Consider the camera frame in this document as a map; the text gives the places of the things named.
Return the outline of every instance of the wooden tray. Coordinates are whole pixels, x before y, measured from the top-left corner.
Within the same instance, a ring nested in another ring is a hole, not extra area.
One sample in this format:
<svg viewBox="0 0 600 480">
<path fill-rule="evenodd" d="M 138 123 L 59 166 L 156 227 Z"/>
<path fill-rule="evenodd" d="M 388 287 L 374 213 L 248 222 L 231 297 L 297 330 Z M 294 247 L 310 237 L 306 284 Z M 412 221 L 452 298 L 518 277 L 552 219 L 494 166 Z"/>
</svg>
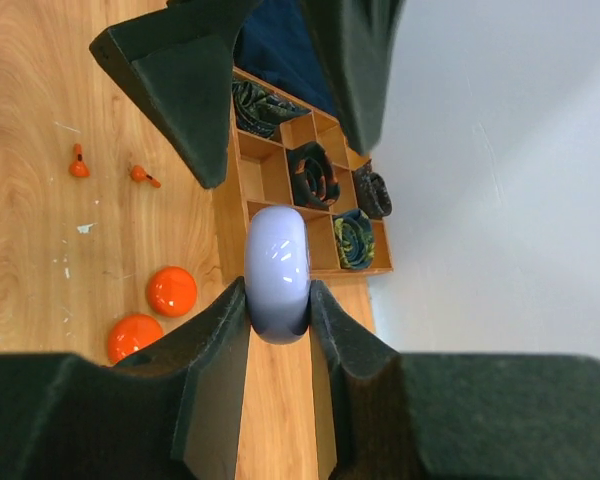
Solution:
<svg viewBox="0 0 600 480">
<path fill-rule="evenodd" d="M 304 218 L 313 278 L 378 275 L 393 271 L 386 226 L 382 220 L 371 221 L 376 246 L 369 268 L 343 269 L 338 259 L 333 216 L 357 208 L 352 171 L 365 164 L 369 157 L 358 155 L 348 147 L 340 124 L 331 115 L 238 68 L 234 68 L 234 74 L 306 107 L 310 113 L 283 123 L 273 139 L 267 140 L 239 130 L 235 112 L 231 109 L 227 179 L 213 191 L 218 249 L 225 281 L 244 275 L 244 247 L 251 219 L 271 205 L 290 206 Z M 340 198 L 329 211 L 293 205 L 285 149 L 294 149 L 311 141 L 317 141 L 325 149 L 340 184 Z"/>
</svg>

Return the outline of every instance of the white wall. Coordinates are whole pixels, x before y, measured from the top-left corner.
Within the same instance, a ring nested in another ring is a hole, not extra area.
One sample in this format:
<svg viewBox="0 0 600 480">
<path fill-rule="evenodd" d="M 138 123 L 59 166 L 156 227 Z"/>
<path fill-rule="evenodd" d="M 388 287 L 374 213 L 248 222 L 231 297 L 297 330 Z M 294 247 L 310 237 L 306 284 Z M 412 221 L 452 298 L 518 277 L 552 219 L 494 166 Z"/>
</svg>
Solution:
<svg viewBox="0 0 600 480">
<path fill-rule="evenodd" d="M 407 0 L 374 165 L 381 338 L 600 358 L 600 0 Z"/>
</svg>

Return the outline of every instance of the dark blue fabric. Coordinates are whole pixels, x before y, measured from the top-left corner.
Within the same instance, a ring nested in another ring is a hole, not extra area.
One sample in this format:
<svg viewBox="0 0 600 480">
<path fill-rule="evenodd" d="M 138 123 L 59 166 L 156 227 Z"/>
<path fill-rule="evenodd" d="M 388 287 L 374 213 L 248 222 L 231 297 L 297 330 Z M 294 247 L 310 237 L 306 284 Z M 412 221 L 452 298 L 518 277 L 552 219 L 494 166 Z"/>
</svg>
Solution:
<svg viewBox="0 0 600 480">
<path fill-rule="evenodd" d="M 239 68 L 336 115 L 298 0 L 263 0 L 242 27 L 234 60 Z"/>
</svg>

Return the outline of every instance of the rolled cloth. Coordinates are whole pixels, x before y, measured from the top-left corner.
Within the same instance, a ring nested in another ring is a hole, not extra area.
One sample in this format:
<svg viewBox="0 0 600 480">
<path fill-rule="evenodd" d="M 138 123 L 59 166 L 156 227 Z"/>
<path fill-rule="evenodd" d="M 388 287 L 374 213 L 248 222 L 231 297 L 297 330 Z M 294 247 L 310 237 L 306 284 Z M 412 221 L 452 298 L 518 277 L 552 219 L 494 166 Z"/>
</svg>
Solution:
<svg viewBox="0 0 600 480">
<path fill-rule="evenodd" d="M 271 138 L 281 123 L 309 113 L 248 80 L 234 78 L 231 89 L 238 128 L 259 137 Z"/>
<path fill-rule="evenodd" d="M 356 208 L 333 219 L 340 266 L 351 270 L 369 267 L 375 254 L 375 238 L 369 217 Z"/>
<path fill-rule="evenodd" d="M 376 220 L 391 214 L 393 209 L 387 186 L 380 175 L 371 171 L 371 162 L 367 162 L 353 172 L 353 183 L 358 198 L 358 206 Z"/>
<path fill-rule="evenodd" d="M 287 150 L 293 203 L 327 210 L 340 197 L 340 185 L 331 161 L 316 142 Z"/>
</svg>

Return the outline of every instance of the orange knob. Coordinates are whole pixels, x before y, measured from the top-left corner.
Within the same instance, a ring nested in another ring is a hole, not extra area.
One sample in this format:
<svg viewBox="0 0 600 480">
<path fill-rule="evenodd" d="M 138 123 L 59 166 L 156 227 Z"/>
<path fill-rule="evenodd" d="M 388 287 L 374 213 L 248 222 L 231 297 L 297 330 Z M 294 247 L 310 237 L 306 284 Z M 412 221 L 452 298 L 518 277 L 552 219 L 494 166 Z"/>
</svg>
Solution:
<svg viewBox="0 0 600 480">
<path fill-rule="evenodd" d="M 131 178 L 133 179 L 133 181 L 138 182 L 138 183 L 148 180 L 149 183 L 156 188 L 160 188 L 162 186 L 162 184 L 159 181 L 157 181 L 155 178 L 153 178 L 151 175 L 149 175 L 146 172 L 146 170 L 144 168 L 142 168 L 140 165 L 133 166 L 133 168 L 131 169 Z"/>
<path fill-rule="evenodd" d="M 73 153 L 75 155 L 75 160 L 69 165 L 69 173 L 74 177 L 86 178 L 91 173 L 89 172 L 89 168 L 82 161 L 82 145 L 76 143 L 73 146 Z"/>
<path fill-rule="evenodd" d="M 109 333 L 107 351 L 111 363 L 142 350 L 164 335 L 162 327 L 149 315 L 135 314 L 120 320 Z"/>
<path fill-rule="evenodd" d="M 156 273 L 147 285 L 147 301 L 151 308 L 167 317 L 180 317 L 193 308 L 198 287 L 184 268 L 166 267 Z"/>
</svg>

